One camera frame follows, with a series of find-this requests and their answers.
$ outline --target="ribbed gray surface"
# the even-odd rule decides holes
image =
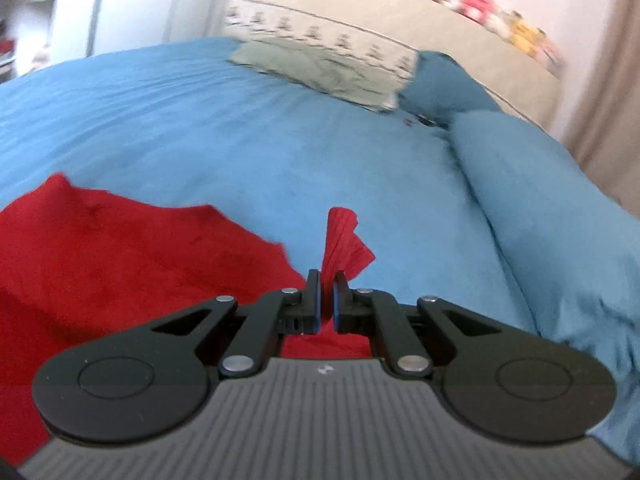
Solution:
[[[258,377],[223,382],[190,424],[153,442],[94,449],[53,440],[21,468],[29,480],[616,480],[627,472],[592,438],[545,449],[487,439],[453,419],[427,384],[396,380],[375,360],[283,359]]]

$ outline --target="beige headboard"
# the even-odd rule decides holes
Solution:
[[[500,106],[542,128],[558,104],[558,79],[481,25],[431,0],[231,0],[226,34],[278,34],[318,44],[409,78],[416,52],[453,57]]]

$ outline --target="blue pillow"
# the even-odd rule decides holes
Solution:
[[[498,104],[456,61],[441,52],[421,52],[414,79],[398,94],[400,108],[449,126],[458,112],[500,111]]]
[[[640,221],[531,124],[470,112],[449,135],[538,331],[616,378],[616,406],[594,434],[640,463]]]

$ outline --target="red towel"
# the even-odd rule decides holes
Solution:
[[[337,270],[351,279],[373,260],[356,225],[330,211],[323,295]],[[0,212],[0,455],[18,464],[46,441],[31,380],[61,350],[220,294],[247,304],[304,285],[281,245],[210,206],[159,208],[50,177]],[[370,355],[365,338],[325,328],[289,338],[283,355]]]

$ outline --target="curtain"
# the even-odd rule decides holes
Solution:
[[[640,0],[616,0],[566,145],[594,184],[640,217]]]

